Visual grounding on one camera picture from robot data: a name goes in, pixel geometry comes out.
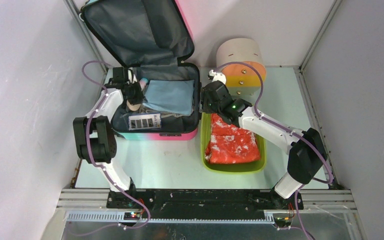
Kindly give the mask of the light blue garment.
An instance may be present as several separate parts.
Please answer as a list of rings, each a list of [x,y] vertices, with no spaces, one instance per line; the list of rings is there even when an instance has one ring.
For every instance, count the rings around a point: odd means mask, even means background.
[[[194,80],[151,80],[143,106],[161,113],[189,116],[194,106]]]

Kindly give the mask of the red white tie-dye garment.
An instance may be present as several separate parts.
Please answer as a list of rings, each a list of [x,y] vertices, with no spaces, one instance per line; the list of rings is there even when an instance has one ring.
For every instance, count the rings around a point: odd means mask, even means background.
[[[225,123],[213,113],[210,117],[210,138],[204,159],[210,164],[233,165],[258,161],[261,153],[255,134]]]

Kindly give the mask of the pink and teal kids suitcase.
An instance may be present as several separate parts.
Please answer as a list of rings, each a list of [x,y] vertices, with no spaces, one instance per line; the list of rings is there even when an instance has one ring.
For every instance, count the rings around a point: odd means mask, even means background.
[[[200,73],[188,62],[195,46],[175,0],[91,0],[80,10],[87,28],[118,64],[139,78],[160,82],[162,94],[185,82],[190,92],[191,114],[161,113],[157,129],[129,129],[125,104],[116,106],[111,126],[128,140],[187,141],[198,132]]]

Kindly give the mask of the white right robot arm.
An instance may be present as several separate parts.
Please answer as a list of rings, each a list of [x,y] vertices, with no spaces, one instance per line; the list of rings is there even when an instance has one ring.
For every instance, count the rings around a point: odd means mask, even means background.
[[[326,150],[317,130],[301,130],[275,120],[258,110],[255,104],[233,98],[221,81],[213,81],[201,90],[201,104],[205,113],[217,114],[225,123],[263,137],[288,155],[286,173],[270,196],[275,208],[284,209],[290,204],[291,195],[312,181],[320,168],[329,169]]]

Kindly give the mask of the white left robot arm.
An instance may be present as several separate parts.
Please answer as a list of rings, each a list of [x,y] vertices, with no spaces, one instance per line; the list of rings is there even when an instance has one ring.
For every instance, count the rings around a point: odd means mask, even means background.
[[[123,87],[129,80],[134,80],[135,75],[124,70],[119,82],[110,79],[108,83],[101,84],[87,76],[85,68],[86,65],[81,69],[83,75],[101,87],[101,92],[92,109],[72,122],[77,155],[102,173],[111,191],[121,192],[118,201],[125,208],[133,208],[138,202],[138,194],[130,190],[133,183],[131,177],[113,160],[117,153],[117,141],[111,119],[124,102]]]

